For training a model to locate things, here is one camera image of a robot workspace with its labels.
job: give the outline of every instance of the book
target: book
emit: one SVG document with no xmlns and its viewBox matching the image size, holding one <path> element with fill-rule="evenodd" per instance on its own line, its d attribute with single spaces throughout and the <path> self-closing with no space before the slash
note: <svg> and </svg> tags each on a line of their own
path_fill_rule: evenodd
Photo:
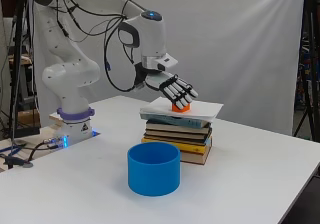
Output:
<svg viewBox="0 0 320 224">
<path fill-rule="evenodd" d="M 154 139 L 148 139 L 148 138 L 142 138 L 141 142 L 154 142 L 154 141 L 161 141 L 161 140 L 154 140 Z M 167 142 L 171 145 L 176 146 L 180 149 L 180 151 L 184 152 L 190 152 L 190 153 L 198 153 L 198 154 L 205 154 L 206 152 L 206 146 L 199 146 L 199 145 L 190 145 L 186 143 L 180 143 L 180 142 Z"/>
<path fill-rule="evenodd" d="M 208 134 L 210 131 L 210 123 L 207 123 L 207 125 L 205 125 L 202 128 L 191 128 L 191 127 L 185 127 L 185 126 L 175 126 L 175 125 L 167 124 L 161 121 L 148 120 L 147 130 Z"/>
<path fill-rule="evenodd" d="M 207 136 L 206 134 L 193 134 L 193 133 L 182 133 L 182 132 L 168 132 L 168 131 L 156 131 L 156 130 L 146 130 L 145 135 L 148 136 L 163 136 L 163 137 L 174 137 L 174 138 L 184 138 L 184 139 L 197 139 L 204 140 Z"/>
<path fill-rule="evenodd" d="M 212 122 L 222 106 L 222 104 L 218 103 L 193 101 L 189 111 L 180 113 L 172 111 L 172 103 L 167 98 L 159 97 L 150 104 L 142 107 L 140 112 Z"/>
<path fill-rule="evenodd" d="M 208 159 L 211 148 L 211 145 L 206 146 L 206 151 L 203 155 L 189 152 L 180 152 L 180 160 L 182 162 L 204 165 Z"/>
<path fill-rule="evenodd" d="M 198 145 L 198 146 L 205 146 L 206 140 L 197 140 L 197 139 L 184 139 L 184 138 L 173 138 L 173 137 L 161 137 L 161 136 L 149 136 L 145 135 L 144 136 L 147 139 L 152 139 L 152 141 L 163 141 L 163 142 L 181 142 L 185 144 L 190 144 L 190 145 Z"/>
<path fill-rule="evenodd" d="M 150 113 L 143 113 L 143 112 L 140 112 L 140 117 L 141 119 L 144 119 L 144 120 L 151 120 L 155 122 L 158 121 L 158 122 L 163 122 L 163 123 L 171 124 L 175 126 L 198 128 L 198 129 L 203 128 L 204 126 L 209 124 L 209 122 L 203 121 L 203 120 L 157 115 L 157 114 L 150 114 Z"/>
</svg>

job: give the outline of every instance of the blue plastic bowl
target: blue plastic bowl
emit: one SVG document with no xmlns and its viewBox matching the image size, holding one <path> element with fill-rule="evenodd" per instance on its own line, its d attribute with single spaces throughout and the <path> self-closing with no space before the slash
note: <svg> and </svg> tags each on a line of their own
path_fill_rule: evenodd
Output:
<svg viewBox="0 0 320 224">
<path fill-rule="evenodd" d="M 180 185 L 180 150 L 164 142 L 147 142 L 128 151 L 128 183 L 144 196 L 163 196 Z"/>
</svg>

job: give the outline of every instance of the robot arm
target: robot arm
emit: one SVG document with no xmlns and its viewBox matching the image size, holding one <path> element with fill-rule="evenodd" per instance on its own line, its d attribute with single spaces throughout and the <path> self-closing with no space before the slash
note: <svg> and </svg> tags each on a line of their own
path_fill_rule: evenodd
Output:
<svg viewBox="0 0 320 224">
<path fill-rule="evenodd" d="M 167 53 L 165 24 L 159 13 L 146 11 L 132 0 L 35 0 L 35 2 L 39 4 L 36 6 L 35 15 L 37 30 L 46 40 L 49 51 L 61 60 L 44 70 L 42 80 L 60 98 L 61 108 L 58 109 L 58 114 L 64 120 L 64 124 L 58 135 L 68 136 L 70 144 L 85 140 L 92 134 L 90 116 L 94 115 L 94 110 L 80 95 L 79 87 L 98 81 L 100 68 L 81 51 L 76 42 L 72 41 L 70 38 L 72 35 L 69 36 L 71 31 L 64 21 L 64 15 L 59 16 L 60 12 L 67 11 L 78 27 L 80 26 L 71 11 L 76 8 L 96 16 L 116 15 L 120 23 L 111 31 L 109 37 L 118 30 L 122 44 L 136 48 L 141 53 L 141 62 L 135 64 L 134 87 L 146 85 L 153 90 L 161 91 L 180 109 L 192 102 L 192 98 L 197 97 L 198 94 L 191 85 L 177 75 L 166 72 L 177 64 L 177 60 Z M 106 60 L 106 47 L 105 68 L 108 76 L 110 65 Z"/>
<path fill-rule="evenodd" d="M 41 5 L 49 5 L 54 0 L 36 1 Z M 191 85 L 179 79 L 177 75 L 166 72 L 178 61 L 167 53 L 165 23 L 159 13 L 146 11 L 132 0 L 74 1 L 78 7 L 101 15 L 112 12 L 129 18 L 118 26 L 118 35 L 123 45 L 137 48 L 141 52 L 141 62 L 135 65 L 137 75 L 135 87 L 146 84 L 153 90 L 161 91 L 180 109 L 192 102 L 192 97 L 197 97 Z"/>
</svg>

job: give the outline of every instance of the table surface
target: table surface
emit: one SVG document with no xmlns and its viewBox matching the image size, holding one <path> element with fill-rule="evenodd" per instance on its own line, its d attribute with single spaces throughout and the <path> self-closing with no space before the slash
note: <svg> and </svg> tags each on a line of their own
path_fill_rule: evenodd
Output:
<svg viewBox="0 0 320 224">
<path fill-rule="evenodd" d="M 1 223 L 273 224 L 319 163 L 319 144 L 216 120 L 206 165 L 182 163 L 174 193 L 140 196 L 127 185 L 126 155 L 144 133 L 145 104 L 94 103 L 101 135 L 1 173 Z"/>
</svg>

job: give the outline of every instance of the white book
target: white book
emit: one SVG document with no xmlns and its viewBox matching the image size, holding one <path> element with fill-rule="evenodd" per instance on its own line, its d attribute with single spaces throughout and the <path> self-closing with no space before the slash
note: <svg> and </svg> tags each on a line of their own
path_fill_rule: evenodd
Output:
<svg viewBox="0 0 320 224">
<path fill-rule="evenodd" d="M 168 99 L 159 97 L 145 107 L 142 107 L 140 114 L 165 115 L 212 122 L 222 107 L 223 104 L 219 103 L 193 101 L 189 111 L 179 113 L 172 111 L 172 103 Z"/>
</svg>

